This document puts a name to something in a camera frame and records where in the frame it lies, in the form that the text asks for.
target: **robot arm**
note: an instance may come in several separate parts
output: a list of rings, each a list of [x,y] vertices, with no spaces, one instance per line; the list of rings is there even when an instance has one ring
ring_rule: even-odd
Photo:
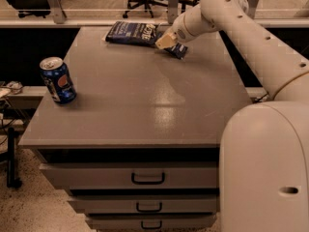
[[[223,30],[272,101],[228,122],[220,144],[222,232],[309,231],[309,61],[246,15],[245,0],[200,0],[159,48]]]

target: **floor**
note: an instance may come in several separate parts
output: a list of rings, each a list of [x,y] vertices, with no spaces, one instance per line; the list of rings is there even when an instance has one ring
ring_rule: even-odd
[[[88,18],[106,16],[122,19],[126,0],[62,0],[62,6],[68,18]],[[0,0],[1,19],[18,19],[15,11]],[[260,0],[257,18],[292,18],[307,17],[308,0]],[[162,8],[155,7],[154,16],[165,17]],[[144,12],[135,11],[132,17],[148,16]],[[6,135],[0,131],[0,143]],[[6,141],[0,151],[6,150]],[[19,189],[6,187],[6,164],[0,163],[0,230],[6,232],[89,232],[92,231],[84,222],[83,215],[77,215],[67,203],[67,194],[55,190],[39,171],[39,160],[26,149],[17,148],[18,173],[22,180]],[[202,229],[203,232],[220,231],[220,214],[212,228]]]

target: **black handle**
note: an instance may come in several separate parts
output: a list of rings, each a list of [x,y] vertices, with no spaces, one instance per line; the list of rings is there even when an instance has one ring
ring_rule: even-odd
[[[162,221],[160,221],[159,225],[157,227],[146,227],[144,225],[144,221],[141,221],[141,228],[142,229],[160,229],[162,227]]]
[[[142,210],[139,207],[139,202],[136,203],[136,211],[139,213],[159,213],[162,210],[162,202],[159,202],[158,208],[154,210]]]
[[[131,174],[131,181],[135,184],[135,185],[160,185],[160,184],[162,184],[162,183],[164,183],[164,181],[165,181],[165,174],[164,173],[162,173],[161,174],[161,180],[159,180],[159,181],[153,181],[153,182],[148,182],[148,181],[145,181],[145,182],[143,182],[143,181],[136,181],[135,180],[135,173],[132,173]]]

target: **gray tabletop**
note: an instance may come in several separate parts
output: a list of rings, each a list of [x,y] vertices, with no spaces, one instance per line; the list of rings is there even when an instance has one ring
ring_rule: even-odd
[[[65,58],[76,99],[60,106],[46,93],[19,144],[218,146],[227,121],[250,104],[219,35],[188,43],[179,60],[154,47],[107,43],[109,29],[80,29]]]

